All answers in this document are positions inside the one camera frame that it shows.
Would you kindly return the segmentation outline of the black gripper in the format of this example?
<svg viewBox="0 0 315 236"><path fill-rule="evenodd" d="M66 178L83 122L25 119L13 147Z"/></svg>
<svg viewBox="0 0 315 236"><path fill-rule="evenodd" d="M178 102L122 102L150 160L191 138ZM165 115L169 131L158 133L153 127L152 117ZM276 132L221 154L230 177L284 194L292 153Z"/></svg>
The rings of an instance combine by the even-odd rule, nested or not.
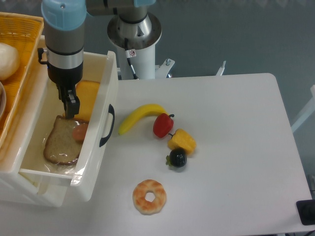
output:
<svg viewBox="0 0 315 236"><path fill-rule="evenodd" d="M48 76L59 90L65 118L74 118L80 109L75 86L83 76L83 50L72 55L60 55L49 48L38 48L37 54L38 62L47 66Z"/></svg>

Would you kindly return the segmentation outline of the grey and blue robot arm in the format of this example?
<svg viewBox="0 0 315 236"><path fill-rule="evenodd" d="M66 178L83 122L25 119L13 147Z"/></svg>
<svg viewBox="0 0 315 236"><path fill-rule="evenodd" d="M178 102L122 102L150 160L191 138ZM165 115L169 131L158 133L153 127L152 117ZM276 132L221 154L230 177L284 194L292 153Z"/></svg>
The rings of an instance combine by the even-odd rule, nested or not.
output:
<svg viewBox="0 0 315 236"><path fill-rule="evenodd" d="M44 0L46 55L39 63L47 66L48 77L56 84L66 118L81 108L76 84L83 77L84 35L87 15L111 15L108 37L117 47L123 79L153 79L156 76L155 45L161 37L159 20L148 7L152 0Z"/></svg>

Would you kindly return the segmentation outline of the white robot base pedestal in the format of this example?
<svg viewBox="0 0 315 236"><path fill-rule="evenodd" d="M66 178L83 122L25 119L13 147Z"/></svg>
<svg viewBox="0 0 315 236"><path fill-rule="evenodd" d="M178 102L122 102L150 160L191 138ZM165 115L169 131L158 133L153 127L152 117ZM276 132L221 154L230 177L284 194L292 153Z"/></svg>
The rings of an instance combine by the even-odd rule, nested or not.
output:
<svg viewBox="0 0 315 236"><path fill-rule="evenodd" d="M138 22L127 22L115 16L109 22L107 33L117 49L122 80L170 78L175 61L167 58L156 65L156 44L161 38L160 21L151 13Z"/></svg>

